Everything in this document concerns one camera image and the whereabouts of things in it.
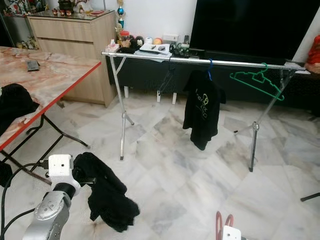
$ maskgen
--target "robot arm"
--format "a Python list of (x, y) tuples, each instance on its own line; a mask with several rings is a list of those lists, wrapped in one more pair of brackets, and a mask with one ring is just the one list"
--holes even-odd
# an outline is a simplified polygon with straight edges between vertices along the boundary
[(52, 191), (47, 192), (35, 208), (33, 220), (23, 240), (59, 240), (69, 218), (71, 199), (80, 191), (73, 178), (73, 159), (69, 154), (51, 155), (48, 160)]

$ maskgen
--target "white wall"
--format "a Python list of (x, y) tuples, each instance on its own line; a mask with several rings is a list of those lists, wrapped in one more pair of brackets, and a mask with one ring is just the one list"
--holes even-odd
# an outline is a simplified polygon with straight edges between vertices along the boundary
[[(58, 0), (47, 1), (51, 8), (59, 5)], [(89, 1), (94, 9), (104, 9), (103, 0)], [(118, 9), (117, 0), (105, 0), (105, 5), (110, 10)], [(184, 35), (191, 36), (196, 5), (197, 0), (124, 0), (124, 28), (134, 36), (162, 38), (164, 33), (178, 34), (179, 41), (182, 42)], [(306, 61), (313, 40), (319, 34), (320, 8), (293, 58), (294, 61)]]

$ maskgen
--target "clothes drying rack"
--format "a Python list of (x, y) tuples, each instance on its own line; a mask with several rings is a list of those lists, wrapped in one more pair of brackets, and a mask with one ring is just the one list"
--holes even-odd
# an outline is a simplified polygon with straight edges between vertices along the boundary
[[(118, 93), (118, 98), (121, 106), (122, 111), (122, 137), (121, 137), (121, 148), (120, 148), (120, 160), (124, 159), (124, 147), (125, 147), (125, 133), (126, 133), (126, 120), (131, 123), (131, 125), (134, 125), (135, 123), (132, 121), (132, 119), (128, 116), (125, 110), (124, 102), (122, 99), (122, 94), (119, 86), (118, 81), (118, 73), (120, 72), (122, 66), (124, 65), (127, 58), (130, 59), (143, 59), (143, 60), (153, 60), (153, 61), (169, 61), (170, 63), (183, 63), (183, 64), (201, 64), (201, 65), (210, 65), (213, 63), (214, 65), (220, 65), (220, 66), (232, 66), (232, 67), (248, 67), (248, 68), (265, 68), (266, 65), (262, 63), (250, 63), (250, 62), (237, 62), (237, 61), (218, 61), (213, 60), (212, 62), (210, 60), (204, 60), (204, 59), (195, 59), (195, 58), (179, 58), (179, 57), (163, 57), (163, 56), (140, 56), (140, 55), (134, 55), (134, 54), (127, 54), (127, 53), (116, 53), (116, 52), (102, 52), (103, 56), (109, 56), (110, 57), (110, 63), (112, 67), (112, 72), (114, 76), (114, 81), (116, 85), (116, 90)], [(121, 57), (122, 60), (120, 62), (119, 67), (116, 69), (114, 58)], [(256, 152), (256, 143), (257, 143), (257, 134), (260, 129), (260, 123), (263, 120), (263, 118), (268, 114), (272, 106), (275, 104), (277, 98), (282, 94), (286, 86), (288, 85), (291, 78), (294, 76), (296, 71), (305, 71), (306, 69), (304, 67), (300, 66), (285, 66), (285, 65), (268, 65), (269, 69), (278, 69), (280, 70), (280, 91), (274, 97), (268, 107), (265, 109), (265, 111), (261, 114), (261, 116), (258, 118), (257, 121), (254, 121), (252, 125), (242, 129), (242, 130), (235, 130), (234, 134), (239, 134), (242, 131), (245, 131), (247, 129), (252, 128), (253, 135), (252, 135), (252, 144), (251, 144), (251, 154), (250, 154), (250, 172), (254, 169), (254, 161), (255, 161), (255, 152)]]

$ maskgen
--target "black t-shirt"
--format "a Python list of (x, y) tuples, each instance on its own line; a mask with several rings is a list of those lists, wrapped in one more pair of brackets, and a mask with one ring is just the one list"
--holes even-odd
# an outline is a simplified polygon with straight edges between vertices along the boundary
[(185, 106), (183, 129), (192, 128), (191, 141), (205, 150), (211, 137), (218, 134), (220, 103), (226, 103), (226, 94), (205, 71), (195, 70), (184, 87), (189, 91)]

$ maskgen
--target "black cable wire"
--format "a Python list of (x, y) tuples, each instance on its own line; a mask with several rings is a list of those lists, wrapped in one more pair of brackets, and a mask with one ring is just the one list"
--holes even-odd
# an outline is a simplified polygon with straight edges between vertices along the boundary
[[(7, 189), (9, 187), (9, 184), (11, 183), (11, 180), (24, 168), (26, 167), (29, 167), (29, 166), (39, 166), (40, 163), (28, 163), (26, 165), (23, 165), (21, 167), (18, 168), (17, 171), (15, 171), (12, 176), (9, 178), (9, 180), (7, 181), (7, 183), (5, 184), (5, 187), (3, 189), (3, 192), (2, 192), (2, 198), (1, 198), (1, 235), (2, 235), (2, 232), (4, 231), (5, 229), (5, 197), (6, 197), (6, 192), (7, 192)], [(0, 238), (1, 240), (5, 240), (5, 236), (3, 234), (2, 238)]]
[(1, 239), (1, 240), (4, 239), (4, 236), (5, 236), (6, 231), (8, 230), (8, 228), (10, 227), (10, 225), (14, 223), (15, 220), (17, 220), (18, 218), (21, 218), (21, 217), (24, 216), (24, 215), (27, 215), (27, 214), (29, 214), (29, 213), (32, 213), (32, 212), (34, 212), (34, 211), (35, 211), (35, 208), (30, 209), (30, 210), (28, 210), (28, 211), (25, 211), (25, 212), (20, 213), (19, 215), (15, 216), (10, 222), (8, 222), (8, 224), (7, 224), (7, 225), (4, 227), (4, 229), (1, 231), (0, 239)]

